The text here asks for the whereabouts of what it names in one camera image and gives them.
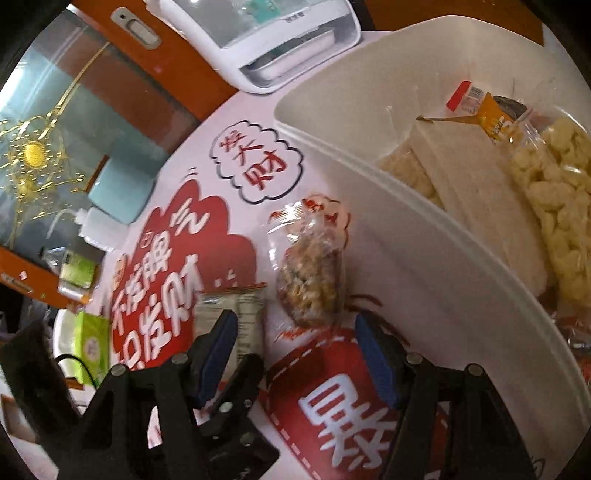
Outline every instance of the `screw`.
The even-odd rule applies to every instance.
[[[114,377],[120,377],[125,373],[126,370],[127,368],[125,368],[125,365],[117,364],[113,368],[111,368],[111,375],[113,375]]]
[[[468,367],[468,372],[475,377],[481,377],[484,374],[484,370],[480,365],[472,364]]]
[[[411,365],[420,365],[423,362],[423,356],[420,353],[409,353],[407,362]]]
[[[232,405],[232,402],[230,402],[230,401],[224,402],[220,405],[220,412],[221,413],[228,413],[232,409],[233,406],[234,405]]]
[[[252,442],[255,441],[255,436],[252,432],[246,432],[244,435],[240,437],[240,443],[243,444],[245,447],[250,447]]]
[[[177,353],[173,357],[173,363],[175,365],[184,365],[187,363],[188,360],[189,360],[189,357],[187,356],[186,353]]]

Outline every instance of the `gold ornament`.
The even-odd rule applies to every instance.
[[[57,105],[45,115],[37,115],[24,122],[8,127],[8,121],[0,122],[0,144],[8,143],[3,157],[6,162],[0,170],[7,171],[9,189],[16,198],[14,220],[8,240],[10,249],[25,221],[53,215],[70,208],[58,192],[58,187],[70,185],[73,194],[84,192],[88,180],[70,164],[64,146],[64,138],[57,126],[72,96],[80,86],[79,81],[88,67],[103,53],[109,43],[88,61],[74,78]]]

